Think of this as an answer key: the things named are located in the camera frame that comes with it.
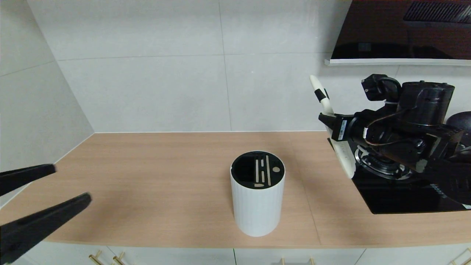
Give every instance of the white tile wall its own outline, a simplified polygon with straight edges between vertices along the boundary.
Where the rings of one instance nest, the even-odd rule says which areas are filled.
[[[234,131],[323,130],[309,82],[325,54],[226,55]]]
[[[218,0],[28,0],[57,60],[223,54]]]
[[[54,61],[26,0],[0,2],[0,76]]]
[[[332,52],[350,3],[29,0],[98,132],[323,130],[308,80],[319,70],[335,111],[381,107],[366,99],[360,81],[373,73],[394,77],[398,66],[326,67],[321,60]],[[418,66],[409,77],[424,79],[429,68]],[[469,76],[453,66],[438,74],[464,85]],[[457,89],[450,113],[465,110],[470,95]]]
[[[220,0],[225,54],[332,52],[351,0]]]
[[[223,56],[59,64],[95,132],[230,131]]]
[[[0,168],[55,163],[93,130],[26,0],[1,1],[0,27]]]

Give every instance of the cabinet door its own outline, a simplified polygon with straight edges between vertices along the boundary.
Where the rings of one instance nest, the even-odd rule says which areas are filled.
[[[107,246],[41,242],[28,251],[27,255],[40,265],[94,265],[89,256],[96,256],[100,250],[98,261],[103,265],[110,265],[114,254]]]
[[[368,248],[357,265],[448,265],[468,247],[471,247],[471,244],[410,248]]]
[[[236,248],[237,265],[354,265],[364,248],[352,249],[248,249]]]
[[[109,248],[125,265],[236,265],[232,248]]]

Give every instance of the stove burner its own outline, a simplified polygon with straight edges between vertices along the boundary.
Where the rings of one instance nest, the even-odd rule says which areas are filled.
[[[386,179],[405,180],[412,174],[408,167],[388,158],[374,156],[360,146],[355,151],[355,159],[367,171]]]

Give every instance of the black cooktop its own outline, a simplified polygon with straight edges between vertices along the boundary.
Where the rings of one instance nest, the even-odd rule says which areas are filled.
[[[373,214],[448,212],[471,208],[451,200],[436,185],[414,174],[404,180],[386,179],[357,162],[352,180]]]

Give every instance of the white cylindrical container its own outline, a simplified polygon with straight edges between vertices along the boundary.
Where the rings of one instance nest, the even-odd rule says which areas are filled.
[[[281,217],[283,162],[273,154],[252,151],[234,160],[230,174],[237,226],[253,237],[272,232]]]

